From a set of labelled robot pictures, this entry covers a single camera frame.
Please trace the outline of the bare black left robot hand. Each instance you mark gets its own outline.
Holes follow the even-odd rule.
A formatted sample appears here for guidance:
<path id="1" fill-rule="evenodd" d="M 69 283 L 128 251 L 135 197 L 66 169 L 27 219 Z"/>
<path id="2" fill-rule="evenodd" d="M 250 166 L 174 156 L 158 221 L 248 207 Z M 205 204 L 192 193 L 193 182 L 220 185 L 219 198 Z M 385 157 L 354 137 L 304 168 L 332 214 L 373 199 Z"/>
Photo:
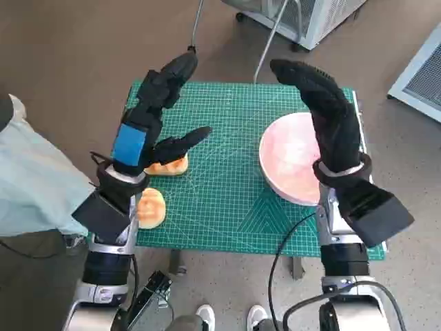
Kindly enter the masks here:
<path id="1" fill-rule="evenodd" d="M 179 160 L 212 132 L 211 127 L 204 126 L 181 138 L 158 140 L 163 111 L 178 101 L 197 65 L 196 53 L 188 50 L 159 71 L 148 71 L 137 90 L 137 104 L 125 110 L 114 140 L 112 158 L 117 172 L 137 176 L 153 163 L 166 165 Z"/>

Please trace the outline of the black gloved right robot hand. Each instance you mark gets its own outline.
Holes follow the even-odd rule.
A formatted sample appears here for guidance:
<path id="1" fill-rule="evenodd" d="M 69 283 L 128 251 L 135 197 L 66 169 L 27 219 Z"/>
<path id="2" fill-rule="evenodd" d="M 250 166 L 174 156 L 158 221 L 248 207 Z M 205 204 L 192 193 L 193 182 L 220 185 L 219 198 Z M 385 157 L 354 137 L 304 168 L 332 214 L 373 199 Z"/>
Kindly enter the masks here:
<path id="1" fill-rule="evenodd" d="M 271 71 L 279 83 L 300 91 L 309 108 L 320 159 L 332 172 L 360 164 L 360 126 L 354 106 L 335 79 L 302 61 L 272 59 Z"/>

